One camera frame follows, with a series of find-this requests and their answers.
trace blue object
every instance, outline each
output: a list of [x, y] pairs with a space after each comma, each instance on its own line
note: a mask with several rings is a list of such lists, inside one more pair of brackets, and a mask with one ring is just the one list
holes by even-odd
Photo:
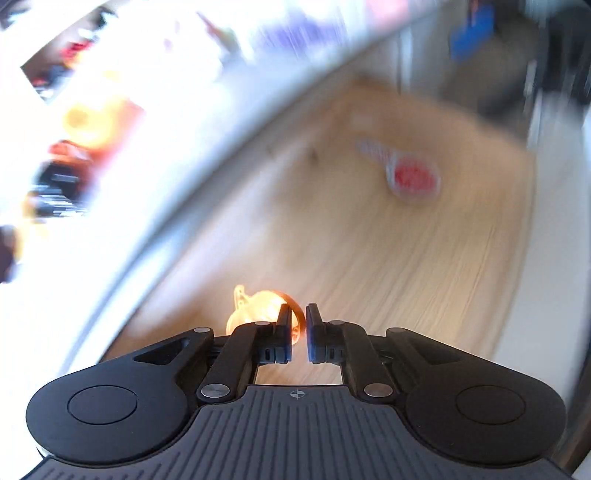
[[450, 35], [449, 48], [452, 60], [467, 60], [478, 47], [488, 40], [495, 28], [495, 11], [492, 5], [482, 5], [473, 15], [472, 24]]

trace yellow object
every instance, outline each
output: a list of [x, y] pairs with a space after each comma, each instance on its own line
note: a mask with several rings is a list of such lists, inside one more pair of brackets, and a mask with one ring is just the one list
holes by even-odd
[[234, 307], [236, 310], [228, 319], [226, 335], [230, 335], [236, 327], [245, 323], [260, 320], [276, 322], [279, 309], [284, 303], [287, 303], [292, 309], [291, 344], [294, 345], [300, 338], [300, 324], [295, 313], [295, 309], [299, 309], [298, 305], [292, 305], [294, 302], [289, 297], [270, 290], [262, 290], [249, 297], [244, 292], [244, 285], [237, 285], [234, 288]]
[[126, 101], [119, 73], [103, 72], [76, 97], [63, 118], [68, 140], [90, 151], [109, 148], [119, 134], [119, 117]]

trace circular cap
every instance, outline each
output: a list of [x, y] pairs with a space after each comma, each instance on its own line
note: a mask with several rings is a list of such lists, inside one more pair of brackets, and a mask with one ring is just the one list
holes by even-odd
[[68, 402], [68, 411], [76, 419], [90, 425], [107, 425], [129, 417], [137, 408], [138, 399], [131, 390], [113, 385], [85, 388]]
[[485, 425], [515, 421], [525, 411], [525, 402], [517, 393], [494, 385], [478, 385], [460, 392], [456, 405], [467, 419]]
[[392, 390], [392, 387], [390, 387], [390, 385], [386, 385], [385, 383], [370, 383], [369, 385], [365, 386], [363, 391], [366, 395], [375, 398], [387, 397], [389, 395], [392, 395], [392, 393], [394, 392], [394, 390]]
[[221, 383], [211, 383], [201, 389], [201, 395], [207, 398], [222, 398], [230, 393], [230, 389]]

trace metal screw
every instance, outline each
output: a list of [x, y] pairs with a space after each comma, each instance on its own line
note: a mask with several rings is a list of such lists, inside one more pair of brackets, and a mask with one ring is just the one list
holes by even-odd
[[211, 383], [201, 389], [201, 395], [207, 398], [222, 398], [230, 393], [230, 388], [221, 383]]
[[366, 385], [363, 389], [366, 395], [374, 398], [384, 398], [389, 395], [392, 395], [394, 390], [390, 385], [386, 385], [385, 383], [370, 383]]

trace orange object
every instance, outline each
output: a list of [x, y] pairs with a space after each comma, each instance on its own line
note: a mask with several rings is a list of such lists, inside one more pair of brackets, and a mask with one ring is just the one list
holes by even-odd
[[236, 327], [245, 323], [259, 320], [276, 322], [284, 303], [291, 307], [291, 344], [295, 345], [306, 328], [306, 319], [300, 306], [290, 296], [271, 290], [262, 290], [249, 297], [244, 292], [244, 285], [234, 288], [236, 310], [228, 319], [226, 334], [230, 335]]

